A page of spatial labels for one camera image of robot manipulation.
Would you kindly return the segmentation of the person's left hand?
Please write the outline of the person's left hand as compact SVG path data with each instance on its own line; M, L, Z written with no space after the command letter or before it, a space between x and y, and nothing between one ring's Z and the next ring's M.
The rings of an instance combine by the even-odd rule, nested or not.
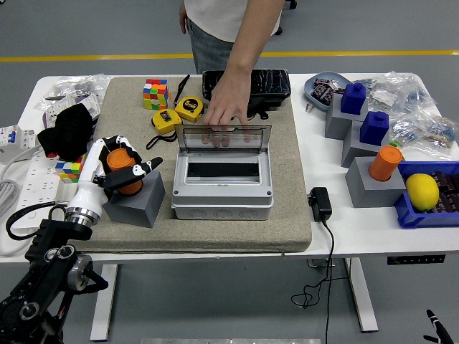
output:
M251 91L252 70L228 67L212 91L211 101L202 123L228 126L233 118L248 125L247 108Z

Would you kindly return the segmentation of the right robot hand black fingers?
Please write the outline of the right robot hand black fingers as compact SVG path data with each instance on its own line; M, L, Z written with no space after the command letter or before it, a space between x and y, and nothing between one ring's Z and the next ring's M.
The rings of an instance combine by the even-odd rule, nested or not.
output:
M423 338L432 343L448 343L454 344L453 339L450 337L448 331L445 329L444 325L438 320L437 316L433 313L432 310L426 310L427 316L432 323L432 326L435 329L437 337L432 337L429 335L423 335Z

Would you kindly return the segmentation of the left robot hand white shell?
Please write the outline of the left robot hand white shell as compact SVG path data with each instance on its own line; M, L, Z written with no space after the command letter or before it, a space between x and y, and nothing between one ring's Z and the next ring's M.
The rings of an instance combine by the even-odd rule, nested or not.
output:
M108 168L106 162L108 154L117 148L127 150L128 156L135 161L133 166L118 171L111 171ZM97 224L102 214L103 204L108 201L107 192L140 181L162 162L161 157L143 162L128 139L121 135L96 140L90 148L80 174L77 193L67 206L66 220L85 226Z

